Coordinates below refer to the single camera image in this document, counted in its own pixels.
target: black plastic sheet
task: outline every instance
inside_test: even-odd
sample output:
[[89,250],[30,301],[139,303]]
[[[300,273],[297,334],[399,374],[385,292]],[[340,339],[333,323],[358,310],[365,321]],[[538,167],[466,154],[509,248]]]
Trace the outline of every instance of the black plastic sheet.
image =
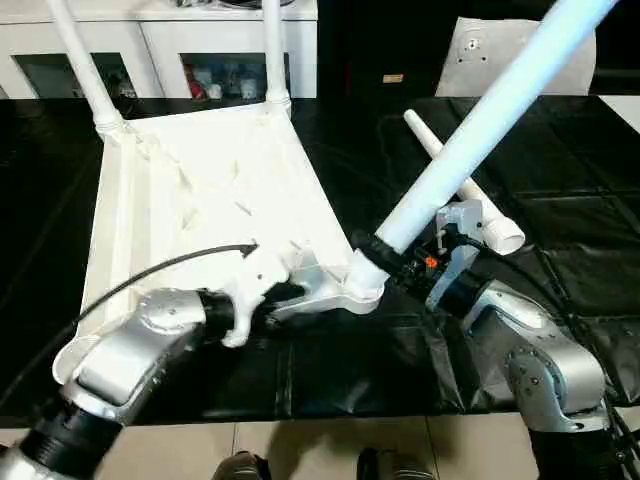
[[[410,105],[297,101],[293,122],[345,232],[373,231],[429,161],[404,124],[411,106],[445,140],[474,100]],[[128,118],[212,108],[136,100]],[[82,101],[3,101],[0,133],[0,388],[77,313],[102,145]],[[594,342],[620,405],[640,404],[640,135],[597,98],[540,99],[474,175],[527,234],[512,255]],[[474,269],[536,297],[502,265]],[[378,310],[257,327],[209,345],[140,422],[510,410],[504,378],[463,335],[389,287]],[[21,425],[55,390],[45,364],[0,412]]]

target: white pole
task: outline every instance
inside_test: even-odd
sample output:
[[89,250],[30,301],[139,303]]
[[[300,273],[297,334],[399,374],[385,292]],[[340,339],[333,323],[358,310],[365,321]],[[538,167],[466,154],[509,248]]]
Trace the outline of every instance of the white pole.
[[285,78],[280,10],[280,0],[262,0],[267,63],[267,102],[281,105],[290,112],[291,100]]
[[[404,252],[502,140],[617,0],[558,0],[518,57],[493,83],[376,231]],[[388,274],[357,251],[345,287],[375,295]]]
[[58,33],[67,48],[67,56],[91,110],[98,133],[123,125],[120,112],[113,106],[98,69],[84,46],[66,0],[47,0]]
[[[404,120],[429,156],[436,158],[442,150],[442,142],[436,134],[413,110],[404,112]],[[503,215],[471,177],[464,181],[457,193],[462,200],[482,202],[482,234],[489,248],[500,255],[509,255],[524,244],[524,232],[513,220]]]

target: person's foot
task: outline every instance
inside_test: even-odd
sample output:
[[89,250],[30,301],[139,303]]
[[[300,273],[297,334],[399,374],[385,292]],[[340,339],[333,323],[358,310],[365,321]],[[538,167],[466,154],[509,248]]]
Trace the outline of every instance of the person's foot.
[[367,448],[358,457],[357,480],[434,480],[418,459]]
[[238,452],[218,465],[213,480],[271,480],[271,473],[266,460],[250,452]]

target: tiled floor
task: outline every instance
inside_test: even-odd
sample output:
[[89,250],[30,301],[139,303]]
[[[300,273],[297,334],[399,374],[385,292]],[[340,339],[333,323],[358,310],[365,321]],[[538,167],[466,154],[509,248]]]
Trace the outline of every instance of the tiled floor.
[[[0,443],[22,435],[0,430]],[[415,455],[440,480],[537,474],[520,417],[484,415],[136,427],[121,436],[98,478],[207,480],[232,452],[250,450],[270,460],[274,480],[352,480],[365,447]]]

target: robotic arm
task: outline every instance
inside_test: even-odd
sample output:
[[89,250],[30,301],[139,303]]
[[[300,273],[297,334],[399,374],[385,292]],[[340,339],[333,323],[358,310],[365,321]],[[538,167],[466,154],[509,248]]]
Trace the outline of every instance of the robotic arm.
[[425,308],[459,318],[474,348],[501,367],[542,480],[625,478],[596,358],[562,333],[539,303],[469,271],[481,243],[481,215],[477,200],[443,207],[435,239],[410,255],[377,237],[361,234],[357,243]]
[[0,479],[89,479],[163,379],[234,327],[230,297],[154,290],[86,355],[35,427],[0,457]]

